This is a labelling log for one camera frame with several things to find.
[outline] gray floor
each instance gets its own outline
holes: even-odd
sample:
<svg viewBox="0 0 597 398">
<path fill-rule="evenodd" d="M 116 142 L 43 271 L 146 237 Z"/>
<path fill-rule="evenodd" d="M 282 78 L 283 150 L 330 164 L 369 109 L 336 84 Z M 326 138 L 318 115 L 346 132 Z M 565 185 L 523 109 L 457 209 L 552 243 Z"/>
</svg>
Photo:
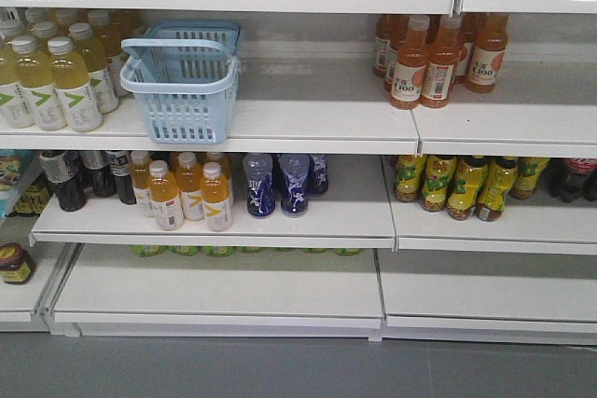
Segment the gray floor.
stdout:
<svg viewBox="0 0 597 398">
<path fill-rule="evenodd" d="M 597 398 L 597 350 L 0 334 L 0 397 Z"/>
</svg>

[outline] plastic basket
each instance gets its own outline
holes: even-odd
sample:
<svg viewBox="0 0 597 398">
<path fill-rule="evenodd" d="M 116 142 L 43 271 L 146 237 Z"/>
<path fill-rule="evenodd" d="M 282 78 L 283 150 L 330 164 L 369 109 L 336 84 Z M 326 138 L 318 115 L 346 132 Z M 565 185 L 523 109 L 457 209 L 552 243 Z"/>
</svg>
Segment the plastic basket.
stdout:
<svg viewBox="0 0 597 398">
<path fill-rule="evenodd" d="M 131 54 L 120 73 L 122 87 L 134 94 L 154 142 L 219 144 L 227 138 L 238 88 L 233 53 L 240 28 L 219 27 L 216 33 L 202 24 L 160 22 L 146 38 L 122 41 Z"/>
</svg>

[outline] juice bottle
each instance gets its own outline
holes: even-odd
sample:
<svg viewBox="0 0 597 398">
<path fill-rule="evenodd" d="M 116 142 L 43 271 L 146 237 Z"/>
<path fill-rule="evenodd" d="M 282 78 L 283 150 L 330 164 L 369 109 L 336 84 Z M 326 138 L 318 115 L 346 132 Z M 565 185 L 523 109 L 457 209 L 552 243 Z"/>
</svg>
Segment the juice bottle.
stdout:
<svg viewBox="0 0 597 398">
<path fill-rule="evenodd" d="M 77 132 L 95 130 L 102 124 L 102 114 L 91 88 L 90 76 L 83 58 L 75 52 L 68 37 L 48 41 L 56 93 L 68 125 Z"/>
<path fill-rule="evenodd" d="M 183 214 L 189 221 L 203 219 L 203 199 L 201 197 L 201 165 L 193 153 L 184 152 L 178 157 L 176 182 L 180 190 Z"/>
<path fill-rule="evenodd" d="M 488 93 L 495 88 L 506 52 L 507 17 L 506 13 L 490 13 L 485 28 L 477 36 L 465 82 L 473 92 Z"/>
<path fill-rule="evenodd" d="M 12 49 L 17 55 L 15 73 L 35 124 L 41 130 L 64 128 L 66 119 L 54 89 L 49 56 L 38 48 L 33 36 L 16 37 Z"/>
<path fill-rule="evenodd" d="M 132 191 L 141 214 L 149 217 L 153 216 L 149 196 L 149 164 L 152 161 L 147 151 L 131 151 Z"/>
<path fill-rule="evenodd" d="M 93 28 L 93 34 L 104 47 L 105 57 L 108 62 L 108 71 L 112 78 L 112 85 L 118 97 L 123 97 L 127 90 L 120 86 L 120 71 L 127 60 L 127 56 L 120 48 L 120 33 L 110 23 L 110 15 L 105 9 L 96 9 L 88 14 L 89 23 Z"/>
<path fill-rule="evenodd" d="M 203 165 L 201 194 L 207 226 L 216 232 L 229 228 L 232 225 L 232 205 L 228 181 L 219 163 L 207 162 Z"/>
<path fill-rule="evenodd" d="M 475 208 L 479 219 L 494 221 L 504 212 L 507 192 L 514 185 L 518 173 L 516 159 L 500 156 L 492 160 Z"/>
<path fill-rule="evenodd" d="M 93 30 L 88 23 L 75 23 L 69 27 L 69 32 L 76 52 L 81 55 L 87 66 L 91 88 L 97 98 L 100 112 L 107 114 L 114 111 L 118 107 L 118 97 L 114 92 L 102 44 L 93 36 Z"/>
<path fill-rule="evenodd" d="M 412 15 L 404 44 L 398 51 L 390 104 L 398 109 L 414 109 L 419 103 L 427 57 L 425 39 L 429 16 Z"/>
<path fill-rule="evenodd" d="M 149 165 L 149 195 L 153 215 L 161 229 L 176 230 L 183 225 L 185 216 L 178 196 L 178 185 L 163 160 L 156 160 Z"/>
</svg>

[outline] bottle cap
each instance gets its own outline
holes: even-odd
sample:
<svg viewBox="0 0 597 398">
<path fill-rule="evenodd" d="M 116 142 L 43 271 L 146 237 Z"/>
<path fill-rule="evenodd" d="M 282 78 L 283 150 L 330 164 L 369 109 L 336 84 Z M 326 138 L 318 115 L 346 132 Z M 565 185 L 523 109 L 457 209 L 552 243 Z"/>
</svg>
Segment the bottle cap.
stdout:
<svg viewBox="0 0 597 398">
<path fill-rule="evenodd" d="M 48 41 L 48 50 L 52 55 L 65 55 L 66 53 L 73 51 L 74 48 L 75 46 L 73 45 L 73 41 L 71 41 L 70 37 L 52 37 Z"/>
<path fill-rule="evenodd" d="M 68 27 L 68 33 L 71 37 L 77 41 L 89 39 L 93 37 L 93 30 L 91 26 L 86 22 L 77 22 Z"/>
</svg>

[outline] bottle label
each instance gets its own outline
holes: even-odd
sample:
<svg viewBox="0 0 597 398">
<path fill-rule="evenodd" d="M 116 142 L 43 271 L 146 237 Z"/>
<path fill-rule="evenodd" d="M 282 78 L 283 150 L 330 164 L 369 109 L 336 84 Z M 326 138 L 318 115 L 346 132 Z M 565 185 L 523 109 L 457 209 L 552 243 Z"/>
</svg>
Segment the bottle label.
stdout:
<svg viewBox="0 0 597 398">
<path fill-rule="evenodd" d="M 430 100 L 446 100 L 453 70 L 453 65 L 428 63 L 422 95 Z"/>
<path fill-rule="evenodd" d="M 497 73 L 502 66 L 504 51 L 487 51 L 475 47 L 473 58 L 468 69 L 468 79 L 480 86 L 490 86 L 495 84 Z"/>
<path fill-rule="evenodd" d="M 73 130 L 85 132 L 102 124 L 102 114 L 97 108 L 89 82 L 74 89 L 56 89 L 56 92 L 66 114 L 66 121 Z"/>
<path fill-rule="evenodd" d="M 91 72 L 90 82 L 97 99 L 98 109 L 102 114 L 112 112 L 118 107 L 118 97 L 114 92 L 114 85 L 107 67 L 103 70 Z"/>
<path fill-rule="evenodd" d="M 201 190 L 181 191 L 180 199 L 183 203 L 183 213 L 188 220 L 201 221 L 203 219 Z"/>
<path fill-rule="evenodd" d="M 392 97 L 401 102 L 416 102 L 421 96 L 426 65 L 408 67 L 399 62 L 394 69 Z"/>
</svg>

